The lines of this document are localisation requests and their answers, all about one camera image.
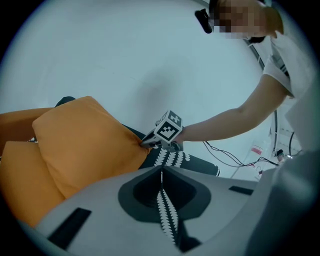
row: gray plastic surface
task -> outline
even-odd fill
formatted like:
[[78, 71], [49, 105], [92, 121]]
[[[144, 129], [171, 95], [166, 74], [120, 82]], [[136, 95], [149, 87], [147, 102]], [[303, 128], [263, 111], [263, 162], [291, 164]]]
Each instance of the gray plastic surface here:
[[209, 241], [187, 256], [241, 256], [245, 255], [248, 241], [259, 222], [268, 201], [275, 169], [263, 172], [253, 194], [228, 225]]
[[274, 250], [283, 245], [297, 225], [305, 228], [300, 229], [299, 234], [295, 230], [299, 242], [303, 239], [301, 236], [310, 238], [312, 233], [309, 231], [314, 228], [317, 230], [317, 220], [312, 224], [308, 213], [317, 207], [316, 202], [319, 200], [319, 155], [320, 150], [302, 153], [277, 169], [266, 207], [248, 243], [246, 255], [274, 255]]
[[[174, 256], [180, 251], [163, 233], [160, 224], [134, 220], [121, 208], [118, 191], [122, 184], [151, 168], [101, 180], [83, 189], [53, 209], [36, 226], [48, 237], [77, 208], [92, 213], [71, 242], [68, 252], [76, 255]], [[250, 196], [228, 190], [231, 186], [255, 189], [257, 183], [196, 173], [177, 167], [173, 170], [202, 182], [211, 192], [211, 202], [201, 217], [185, 222], [191, 237], [205, 242], [223, 229], [241, 210]]]

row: white wall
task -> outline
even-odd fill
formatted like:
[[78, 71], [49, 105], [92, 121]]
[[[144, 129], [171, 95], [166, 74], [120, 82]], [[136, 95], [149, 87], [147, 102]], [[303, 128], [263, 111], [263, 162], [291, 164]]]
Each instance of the white wall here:
[[[241, 39], [203, 32], [194, 17], [203, 7], [192, 0], [47, 1], [2, 63], [0, 113], [90, 95], [120, 122], [147, 133], [167, 109], [186, 126], [238, 107], [261, 68]], [[271, 117], [212, 144], [244, 160], [270, 125]], [[218, 165], [222, 177], [234, 172], [200, 142], [186, 142], [185, 150]]]

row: black fabric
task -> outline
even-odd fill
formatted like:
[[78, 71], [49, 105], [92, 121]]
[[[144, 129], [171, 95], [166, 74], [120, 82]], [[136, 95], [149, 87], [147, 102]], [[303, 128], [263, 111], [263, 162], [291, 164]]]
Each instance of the black fabric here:
[[71, 96], [66, 96], [66, 97], [63, 97], [56, 105], [55, 105], [55, 108], [62, 105], [62, 104], [65, 104], [67, 102], [71, 102], [75, 100], [74, 97], [71, 97]]
[[[146, 159], [144, 160], [144, 162], [142, 163], [142, 165], [139, 167], [139, 169], [155, 166], [155, 162], [160, 154], [160, 151], [161, 151], [161, 147], [153, 148], [151, 152], [148, 154], [148, 156], [146, 157]], [[169, 157], [169, 152], [166, 154], [162, 162], [163, 166], [166, 164], [168, 157]], [[173, 165], [177, 162], [177, 159], [178, 159], [178, 155], [175, 156], [174, 161], [172, 163]], [[190, 171], [194, 171], [197, 173], [219, 176], [218, 166], [214, 165], [211, 162], [205, 161], [201, 158], [195, 157], [193, 155], [190, 155], [189, 161], [183, 160], [179, 167], [190, 170]]]
[[201, 242], [194, 238], [194, 237], [189, 237], [185, 223], [182, 220], [178, 221], [178, 232], [177, 232], [177, 242], [176, 245], [177, 247], [183, 252], [187, 252], [199, 245], [201, 245]]
[[76, 234], [91, 214], [90, 210], [77, 208], [71, 215], [48, 237], [48, 240], [66, 250]]
[[232, 186], [232, 187], [229, 188], [229, 190], [234, 191], [234, 192], [238, 192], [238, 193], [241, 193], [241, 194], [245, 194], [245, 195], [248, 195], [248, 196], [251, 196], [252, 193], [254, 192], [253, 189], [240, 187], [240, 186]]
[[146, 135], [144, 135], [142, 132], [137, 131], [137, 130], [135, 130], [135, 129], [132, 129], [132, 128], [129, 127], [129, 126], [126, 126], [126, 125], [124, 125], [124, 124], [123, 124], [123, 126], [127, 127], [131, 132], [133, 132], [135, 135], [137, 135], [140, 140], [142, 140], [142, 139], [146, 136]]
[[168, 166], [157, 166], [121, 186], [118, 200], [126, 213], [140, 222], [160, 222], [157, 195], [161, 189], [161, 171], [163, 188], [179, 219], [200, 217], [211, 201], [210, 190]]

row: white shirt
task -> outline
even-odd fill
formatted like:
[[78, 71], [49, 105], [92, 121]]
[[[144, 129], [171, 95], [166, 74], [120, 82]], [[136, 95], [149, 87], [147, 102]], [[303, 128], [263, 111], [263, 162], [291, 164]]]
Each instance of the white shirt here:
[[283, 31], [271, 37], [272, 55], [263, 73], [279, 81], [295, 97], [300, 98], [316, 77], [317, 60], [308, 40], [296, 22], [277, 3], [273, 2], [282, 19]]

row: electrical wire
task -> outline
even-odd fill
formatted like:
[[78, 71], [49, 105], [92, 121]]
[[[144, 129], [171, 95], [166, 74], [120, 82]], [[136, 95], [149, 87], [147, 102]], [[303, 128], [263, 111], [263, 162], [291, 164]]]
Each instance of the electrical wire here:
[[292, 138], [294, 137], [294, 134], [295, 134], [295, 132], [293, 132], [293, 133], [291, 134], [290, 142], [289, 142], [289, 155], [290, 155], [290, 156], [291, 156], [291, 142], [292, 142]]
[[[228, 157], [230, 157], [230, 158], [231, 158], [236, 164], [238, 164], [239, 166], [230, 165], [230, 164], [228, 164], [228, 163], [223, 162], [223, 161], [220, 160], [219, 158], [217, 158], [217, 157], [209, 150], [209, 148], [207, 147], [206, 143], [209, 145], [209, 147], [210, 147], [212, 150], [214, 150], [214, 151], [220, 151], [220, 152], [224, 153], [225, 155], [227, 155]], [[216, 148], [216, 147], [214, 147], [214, 146], [211, 146], [208, 141], [203, 141], [203, 144], [204, 144], [204, 146], [206, 147], [206, 149], [208, 150], [208, 152], [209, 152], [214, 158], [216, 158], [216, 159], [217, 159], [218, 161], [220, 161], [221, 163], [223, 163], [223, 164], [225, 164], [225, 165], [227, 165], [227, 166], [230, 166], [230, 167], [235, 167], [235, 168], [248, 167], [248, 166], [253, 166], [253, 165], [256, 164], [257, 162], [268, 162], [268, 163], [273, 164], [273, 165], [275, 165], [275, 166], [278, 166], [278, 165], [279, 165], [279, 164], [277, 164], [277, 163], [275, 163], [275, 162], [272, 162], [272, 161], [270, 161], [270, 160], [268, 160], [268, 159], [266, 159], [266, 158], [264, 158], [264, 157], [262, 157], [262, 156], [260, 156], [260, 157], [258, 158], [258, 160], [255, 161], [255, 162], [251, 162], [251, 163], [248, 163], [248, 164], [243, 164], [238, 158], [236, 158], [236, 157], [235, 157], [233, 154], [231, 154], [230, 152], [225, 151], [225, 150], [218, 149], [218, 148]]]
[[238, 163], [237, 161], [235, 161], [238, 165], [240, 165], [239, 167], [252, 166], [252, 165], [254, 165], [255, 163], [257, 163], [260, 159], [264, 159], [264, 160], [266, 160], [267, 162], [269, 162], [269, 163], [271, 163], [271, 164], [273, 164], [273, 165], [277, 165], [276, 163], [274, 163], [274, 162], [272, 162], [272, 161], [270, 161], [270, 160], [268, 160], [268, 159], [266, 159], [266, 158], [264, 158], [264, 157], [262, 157], [262, 156], [260, 156], [259, 159], [258, 159], [258, 161], [256, 161], [256, 162], [244, 164], [244, 163], [242, 163], [238, 158], [236, 158], [233, 154], [231, 154], [230, 152], [225, 151], [225, 150], [218, 149], [218, 148], [216, 148], [216, 147], [214, 147], [214, 146], [211, 146], [208, 141], [206, 141], [206, 143], [211, 147], [211, 149], [213, 149], [213, 150], [215, 150], [215, 151], [223, 152], [225, 155], [227, 155], [227, 156], [230, 157], [233, 161], [235, 161], [235, 160], [231, 157], [231, 156], [233, 156], [235, 159], [237, 159], [237, 160], [239, 161], [239, 163]]

